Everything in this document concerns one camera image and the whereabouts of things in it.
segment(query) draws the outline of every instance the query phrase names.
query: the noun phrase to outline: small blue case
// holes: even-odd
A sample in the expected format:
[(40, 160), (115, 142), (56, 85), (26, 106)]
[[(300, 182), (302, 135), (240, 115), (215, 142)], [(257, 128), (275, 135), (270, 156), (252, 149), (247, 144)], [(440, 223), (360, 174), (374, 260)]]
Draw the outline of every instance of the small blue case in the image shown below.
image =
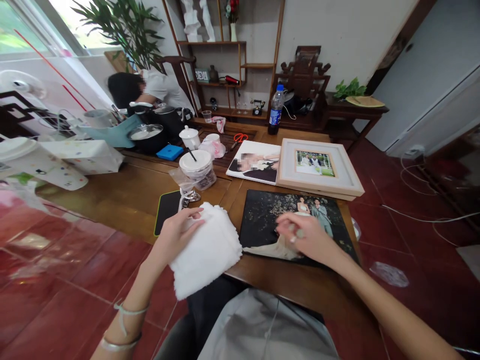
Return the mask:
[(160, 159), (174, 161), (183, 152), (184, 152), (184, 149), (182, 147), (168, 144), (162, 150), (157, 152), (156, 155)]

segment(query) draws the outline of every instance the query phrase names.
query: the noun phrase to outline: bangle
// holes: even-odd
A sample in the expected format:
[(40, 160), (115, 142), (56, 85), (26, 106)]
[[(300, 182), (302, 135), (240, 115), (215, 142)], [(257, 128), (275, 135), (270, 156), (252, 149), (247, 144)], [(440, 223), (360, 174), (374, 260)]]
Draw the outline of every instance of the bangle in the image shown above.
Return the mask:
[(142, 332), (140, 332), (140, 334), (138, 334), (138, 336), (136, 337), (135, 340), (133, 340), (133, 342), (125, 344), (125, 345), (117, 345), (117, 344), (112, 344), (111, 342), (108, 342), (107, 339), (105, 339), (105, 334), (103, 334), (103, 338), (100, 341), (100, 346), (103, 349), (105, 349), (109, 352), (117, 353), (117, 352), (121, 352), (121, 351), (125, 351), (125, 350), (130, 350), (135, 345), (137, 345), (137, 343), (139, 342), (139, 340), (141, 338), (142, 338)]
[(120, 305), (118, 302), (115, 305), (113, 305), (113, 308), (120, 312), (120, 317), (118, 318), (118, 321), (120, 322), (120, 328), (121, 328), (121, 331), (123, 332), (123, 335), (127, 336), (129, 334), (127, 332), (127, 329), (125, 328), (124, 315), (140, 315), (140, 314), (146, 313), (149, 307), (150, 307), (150, 304), (146, 308), (140, 311), (128, 311), (124, 309), (123, 302)]

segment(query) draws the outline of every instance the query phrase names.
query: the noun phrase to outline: white towel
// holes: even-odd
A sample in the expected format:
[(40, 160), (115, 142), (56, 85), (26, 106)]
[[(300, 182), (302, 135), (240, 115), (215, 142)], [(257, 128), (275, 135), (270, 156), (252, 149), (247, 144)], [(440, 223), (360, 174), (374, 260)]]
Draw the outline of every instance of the white towel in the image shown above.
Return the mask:
[[(242, 256), (242, 246), (235, 226), (220, 206), (204, 202), (200, 213), (205, 224), (195, 232), (185, 249), (170, 264), (175, 275), (178, 300), (196, 293), (235, 265)], [(189, 219), (188, 229), (198, 220)]]

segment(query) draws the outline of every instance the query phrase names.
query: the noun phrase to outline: red stick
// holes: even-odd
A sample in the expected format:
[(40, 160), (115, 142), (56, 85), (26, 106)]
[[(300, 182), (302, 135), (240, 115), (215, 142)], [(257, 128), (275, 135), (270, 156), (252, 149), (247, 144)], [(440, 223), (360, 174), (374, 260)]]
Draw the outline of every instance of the red stick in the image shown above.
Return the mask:
[(70, 96), (73, 98), (73, 100), (75, 100), (78, 103), (78, 105), (80, 105), (80, 107), (83, 109), (83, 111), (87, 112), (87, 109), (84, 108), (84, 106), (80, 103), (80, 101), (77, 100), (77, 98), (70, 92), (70, 90), (65, 85), (62, 84), (62, 86), (66, 90), (66, 92), (70, 94)]
[(63, 80), (65, 80), (66, 83), (67, 83), (68, 85), (70, 85), (70, 86), (73, 88), (73, 90), (75, 90), (75, 91), (78, 93), (78, 95), (80, 95), (80, 96), (83, 98), (83, 100), (85, 100), (85, 101), (88, 103), (88, 105), (90, 105), (93, 109), (95, 109), (95, 106), (93, 106), (93, 105), (85, 98), (85, 96), (83, 96), (83, 95), (80, 93), (80, 91), (78, 91), (77, 88), (76, 88), (75, 86), (73, 86), (73, 85), (70, 83), (70, 81), (68, 81), (68, 80), (65, 78), (65, 76), (63, 76), (63, 75), (60, 73), (60, 71), (58, 71), (58, 70), (55, 68), (55, 66), (53, 66), (52, 63), (45, 58), (45, 56), (43, 56), (21, 33), (19, 33), (18, 30), (13, 29), (13, 31), (16, 32), (16, 33), (18, 34), (18, 36), (21, 37), (21, 38), (23, 39), (23, 41), (26, 42), (26, 43), (38, 54), (38, 56), (40, 56), (43, 60), (45, 60), (45, 62), (46, 62), (58, 75), (60, 75), (60, 77), (61, 77)]

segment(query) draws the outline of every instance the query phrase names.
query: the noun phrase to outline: person's left hand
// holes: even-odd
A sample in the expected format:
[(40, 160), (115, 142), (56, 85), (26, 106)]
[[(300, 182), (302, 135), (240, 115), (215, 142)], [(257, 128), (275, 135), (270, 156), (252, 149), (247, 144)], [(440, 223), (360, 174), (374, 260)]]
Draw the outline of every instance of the person's left hand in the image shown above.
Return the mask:
[(155, 271), (160, 275), (163, 268), (170, 264), (187, 246), (194, 232), (202, 226), (205, 221), (200, 220), (195, 222), (186, 231), (182, 232), (185, 221), (192, 217), (200, 219), (201, 207), (184, 208), (172, 217), (169, 217), (163, 223), (160, 236), (155, 241), (150, 254), (145, 259), (144, 264), (147, 264), (151, 271)]

